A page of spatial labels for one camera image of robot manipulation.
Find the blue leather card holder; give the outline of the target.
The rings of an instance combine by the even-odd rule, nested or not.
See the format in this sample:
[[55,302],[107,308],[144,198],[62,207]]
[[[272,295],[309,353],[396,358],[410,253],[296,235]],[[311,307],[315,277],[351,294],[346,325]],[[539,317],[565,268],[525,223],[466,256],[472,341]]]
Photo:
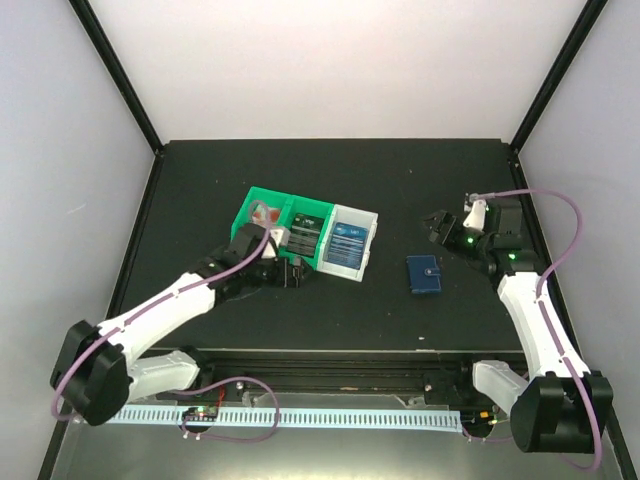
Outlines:
[[434,255],[410,255],[406,257],[406,264],[412,294],[438,294],[442,291],[441,271]]

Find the green double card bin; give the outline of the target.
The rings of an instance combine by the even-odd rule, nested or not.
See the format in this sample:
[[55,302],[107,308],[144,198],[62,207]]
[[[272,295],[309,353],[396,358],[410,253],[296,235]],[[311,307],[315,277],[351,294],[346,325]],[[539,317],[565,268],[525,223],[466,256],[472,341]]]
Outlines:
[[313,270],[322,266],[332,226],[335,204],[253,186],[231,226],[231,238],[245,224],[271,225],[271,236],[281,228],[288,232],[286,243],[279,243],[278,256],[293,260],[301,257]]

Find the white card bin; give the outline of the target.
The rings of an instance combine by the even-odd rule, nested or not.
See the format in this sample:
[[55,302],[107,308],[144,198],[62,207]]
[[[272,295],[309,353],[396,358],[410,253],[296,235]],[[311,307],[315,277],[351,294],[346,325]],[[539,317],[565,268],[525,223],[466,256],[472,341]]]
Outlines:
[[316,270],[361,282],[377,226],[377,213],[335,204],[321,241]]

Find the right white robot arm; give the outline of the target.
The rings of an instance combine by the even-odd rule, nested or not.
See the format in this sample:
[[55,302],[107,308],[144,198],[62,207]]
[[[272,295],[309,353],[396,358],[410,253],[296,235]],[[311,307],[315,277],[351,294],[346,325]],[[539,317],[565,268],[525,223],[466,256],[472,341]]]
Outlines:
[[454,379],[457,396],[488,397],[508,417],[511,435],[527,453],[600,457],[613,389],[571,344],[549,296],[547,275],[522,232],[519,200],[471,195],[465,217],[438,210],[422,220],[429,240],[462,258],[491,282],[523,348],[528,375],[483,360]]

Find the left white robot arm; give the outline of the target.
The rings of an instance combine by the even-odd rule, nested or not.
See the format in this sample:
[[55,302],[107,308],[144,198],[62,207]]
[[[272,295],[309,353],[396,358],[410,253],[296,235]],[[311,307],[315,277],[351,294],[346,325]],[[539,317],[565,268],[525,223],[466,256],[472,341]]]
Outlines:
[[183,347],[155,357],[147,356],[147,351],[246,290],[300,287],[313,269],[300,256],[281,255],[288,237],[284,227],[246,223],[228,245],[198,261],[149,300],[97,325],[85,320],[73,325],[50,379],[52,414],[66,420],[59,407],[66,402],[73,413],[98,426],[126,404],[159,393],[207,397],[215,376],[194,349]]

